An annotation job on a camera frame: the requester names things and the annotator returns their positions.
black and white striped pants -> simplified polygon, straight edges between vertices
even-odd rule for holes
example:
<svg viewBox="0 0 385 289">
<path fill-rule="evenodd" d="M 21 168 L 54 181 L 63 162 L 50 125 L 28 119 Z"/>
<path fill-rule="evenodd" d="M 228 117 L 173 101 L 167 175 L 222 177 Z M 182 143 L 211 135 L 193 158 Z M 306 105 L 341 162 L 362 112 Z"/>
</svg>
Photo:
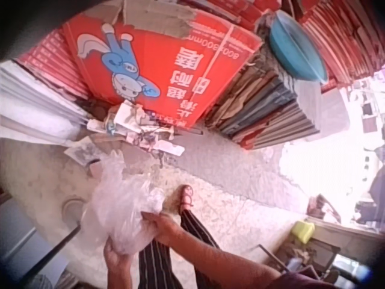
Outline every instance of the black and white striped pants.
<svg viewBox="0 0 385 289">
<path fill-rule="evenodd" d="M 183 210 L 181 226 L 208 245 L 219 248 L 207 229 L 190 211 Z M 171 267 L 170 248 L 153 240 L 139 253 L 140 283 L 138 289 L 182 289 Z M 198 289 L 220 288 L 195 268 Z"/>
</svg>

white plastic bag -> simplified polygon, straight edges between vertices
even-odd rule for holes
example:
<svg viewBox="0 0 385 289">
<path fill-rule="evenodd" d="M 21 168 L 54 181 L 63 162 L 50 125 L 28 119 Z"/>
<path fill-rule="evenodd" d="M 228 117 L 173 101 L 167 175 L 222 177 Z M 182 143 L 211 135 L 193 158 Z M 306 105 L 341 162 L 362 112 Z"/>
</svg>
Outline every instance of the white plastic bag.
<svg viewBox="0 0 385 289">
<path fill-rule="evenodd" d="M 119 253 L 134 254 L 155 237 L 156 226 L 143 220 L 141 211 L 159 214 L 163 190 L 152 188 L 149 174 L 123 179 L 126 164 L 121 151 L 101 160 L 103 172 L 82 218 L 84 234 L 96 245 L 110 235 Z"/>
</svg>

cartoon rabbit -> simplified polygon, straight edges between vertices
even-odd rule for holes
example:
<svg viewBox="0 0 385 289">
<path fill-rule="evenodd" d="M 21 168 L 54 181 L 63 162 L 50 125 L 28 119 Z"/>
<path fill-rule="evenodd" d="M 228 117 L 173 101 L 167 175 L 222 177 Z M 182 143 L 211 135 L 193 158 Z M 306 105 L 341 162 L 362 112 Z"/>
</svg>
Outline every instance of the cartoon rabbit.
<svg viewBox="0 0 385 289">
<path fill-rule="evenodd" d="M 160 89 L 139 74 L 131 46 L 132 35 L 122 34 L 119 45 L 112 25 L 103 24 L 102 31 L 108 45 L 92 34 L 81 34 L 78 37 L 78 56 L 86 58 L 93 50 L 101 52 L 102 62 L 112 72 L 112 84 L 121 97 L 133 100 L 143 93 L 145 96 L 157 98 L 161 94 Z"/>
</svg>

hand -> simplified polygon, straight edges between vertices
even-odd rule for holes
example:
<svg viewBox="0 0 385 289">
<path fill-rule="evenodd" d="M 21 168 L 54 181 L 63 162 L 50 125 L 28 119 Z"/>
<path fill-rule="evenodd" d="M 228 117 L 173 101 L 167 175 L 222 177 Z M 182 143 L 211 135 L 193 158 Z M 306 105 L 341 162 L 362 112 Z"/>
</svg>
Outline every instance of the hand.
<svg viewBox="0 0 385 289">
<path fill-rule="evenodd" d="M 171 240 L 184 232 L 183 229 L 166 214 L 161 213 L 156 215 L 142 212 L 142 216 L 145 220 L 156 223 L 158 235 L 155 237 L 155 240 L 163 245 L 170 246 Z"/>
<path fill-rule="evenodd" d="M 116 275 L 130 274 L 132 256 L 118 254 L 113 248 L 111 237 L 107 239 L 103 254 L 109 272 Z"/>
</svg>

finger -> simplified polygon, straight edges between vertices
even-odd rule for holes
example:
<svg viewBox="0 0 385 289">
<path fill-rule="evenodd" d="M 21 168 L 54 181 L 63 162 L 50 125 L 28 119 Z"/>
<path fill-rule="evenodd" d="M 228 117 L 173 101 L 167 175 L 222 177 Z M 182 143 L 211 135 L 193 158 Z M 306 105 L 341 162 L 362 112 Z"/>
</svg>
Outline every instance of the finger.
<svg viewBox="0 0 385 289">
<path fill-rule="evenodd" d="M 104 246 L 104 253 L 109 253 L 112 251 L 112 239 L 110 236 L 108 236 L 108 239 L 106 241 L 106 245 Z"/>
<path fill-rule="evenodd" d="M 141 212 L 141 214 L 145 220 L 153 221 L 153 222 L 157 222 L 159 220 L 159 216 L 156 214 L 148 213 L 148 212 Z"/>
</svg>

